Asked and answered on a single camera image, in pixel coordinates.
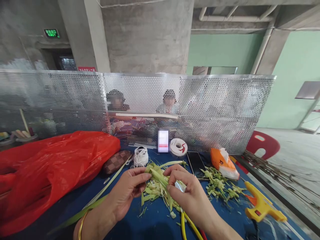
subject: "orange bag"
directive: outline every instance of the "orange bag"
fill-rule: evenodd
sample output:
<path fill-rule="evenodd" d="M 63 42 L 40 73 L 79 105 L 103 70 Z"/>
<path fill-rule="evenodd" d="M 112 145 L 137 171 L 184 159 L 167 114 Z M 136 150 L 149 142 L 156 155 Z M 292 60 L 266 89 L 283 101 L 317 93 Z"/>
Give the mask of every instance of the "orange bag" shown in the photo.
<path fill-rule="evenodd" d="M 211 148 L 210 156 L 212 165 L 221 173 L 222 176 L 233 180 L 239 179 L 240 174 L 224 148 Z"/>
<path fill-rule="evenodd" d="M 77 131 L 0 152 L 0 236 L 23 230 L 91 181 L 120 150 L 107 133 Z"/>

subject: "black smartphone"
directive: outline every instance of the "black smartphone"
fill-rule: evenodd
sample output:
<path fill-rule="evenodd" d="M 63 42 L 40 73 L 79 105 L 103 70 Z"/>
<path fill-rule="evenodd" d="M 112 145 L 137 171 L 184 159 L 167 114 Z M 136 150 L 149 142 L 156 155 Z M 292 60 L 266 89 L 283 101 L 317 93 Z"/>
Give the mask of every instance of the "black smartphone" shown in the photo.
<path fill-rule="evenodd" d="M 190 168 L 196 177 L 203 176 L 203 172 L 200 170 L 206 170 L 203 161 L 198 152 L 187 152 L 188 160 L 190 163 Z"/>
<path fill-rule="evenodd" d="M 170 152 L 170 131 L 168 128 L 158 130 L 158 152 Z"/>

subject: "glue gun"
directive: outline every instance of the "glue gun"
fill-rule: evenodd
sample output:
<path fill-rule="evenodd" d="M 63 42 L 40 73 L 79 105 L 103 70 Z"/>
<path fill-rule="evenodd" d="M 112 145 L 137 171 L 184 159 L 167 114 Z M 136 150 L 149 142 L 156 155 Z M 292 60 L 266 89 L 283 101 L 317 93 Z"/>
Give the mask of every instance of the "glue gun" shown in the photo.
<path fill-rule="evenodd" d="M 249 219 L 254 219 L 257 222 L 263 220 L 263 218 L 270 214 L 276 221 L 285 222 L 287 217 L 282 212 L 275 209 L 272 202 L 267 199 L 255 186 L 250 182 L 241 178 L 246 185 L 247 190 L 254 196 L 247 196 L 250 202 L 254 205 L 254 208 L 246 208 L 245 213 Z"/>

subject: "blue table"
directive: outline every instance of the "blue table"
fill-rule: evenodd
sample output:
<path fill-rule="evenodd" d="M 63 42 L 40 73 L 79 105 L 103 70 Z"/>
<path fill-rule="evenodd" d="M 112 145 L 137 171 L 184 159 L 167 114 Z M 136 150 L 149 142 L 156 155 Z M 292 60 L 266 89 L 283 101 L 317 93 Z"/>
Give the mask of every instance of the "blue table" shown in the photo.
<path fill-rule="evenodd" d="M 130 150 L 132 152 L 134 149 L 134 147 L 128 146 L 123 146 L 121 148 L 121 150 Z M 158 154 L 157 150 L 148 149 L 148 154 L 157 164 L 174 160 L 170 153 Z M 202 158 L 209 166 L 210 155 L 204 153 L 202 154 Z M 255 185 L 250 178 L 238 168 L 238 166 L 236 166 L 236 168 L 241 177 Z M 110 192 L 120 176 L 121 174 L 110 185 L 103 196 Z M 64 196 L 28 228 L 9 236 L 7 239 L 54 239 L 57 235 L 48 236 L 47 233 L 74 214 L 78 213 L 104 187 L 104 181 L 105 178 L 97 176 L 93 181 Z M 208 182 L 202 181 L 201 184 L 205 189 Z M 238 186 L 245 187 L 244 182 L 239 180 Z M 249 231 L 254 233 L 255 230 L 251 220 L 247 218 L 244 212 L 244 209 L 248 207 L 246 203 L 247 199 L 244 196 L 240 197 L 240 199 L 242 203 L 240 205 L 229 202 L 229 205 L 232 207 L 231 209 L 221 201 L 216 201 L 216 199 L 213 199 L 211 202 L 218 214 L 235 229 L 243 239 L 245 239 L 246 232 Z M 148 201 L 144 206 L 147 206 L 145 214 L 138 217 L 142 211 L 141 198 L 134 199 L 125 218 L 116 224 L 105 239 L 182 239 L 181 228 L 176 224 L 176 222 L 180 222 L 180 215 L 177 214 L 175 219 L 167 217 L 169 211 L 161 198 L 154 202 Z M 310 240 L 310 238 L 289 217 L 288 222 L 305 240 Z M 273 239 L 271 228 L 268 225 L 261 225 L 259 228 L 260 237 L 263 240 Z M 186 235 L 188 240 L 197 239 L 189 226 L 186 226 Z M 291 233 L 291 239 L 298 240 L 293 233 Z"/>

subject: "white thread spool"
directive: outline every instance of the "white thread spool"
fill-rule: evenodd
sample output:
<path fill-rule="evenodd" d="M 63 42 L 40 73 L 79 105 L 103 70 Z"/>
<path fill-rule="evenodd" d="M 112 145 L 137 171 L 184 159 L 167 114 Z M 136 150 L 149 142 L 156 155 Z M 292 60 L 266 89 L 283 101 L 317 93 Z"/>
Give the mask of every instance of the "white thread spool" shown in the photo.
<path fill-rule="evenodd" d="M 134 150 L 133 164 L 131 168 L 144 167 L 149 161 L 148 149 L 146 147 L 138 147 Z"/>
<path fill-rule="evenodd" d="M 188 146 L 185 141 L 180 138 L 174 138 L 170 142 L 171 155 L 178 158 L 183 158 L 188 151 Z"/>

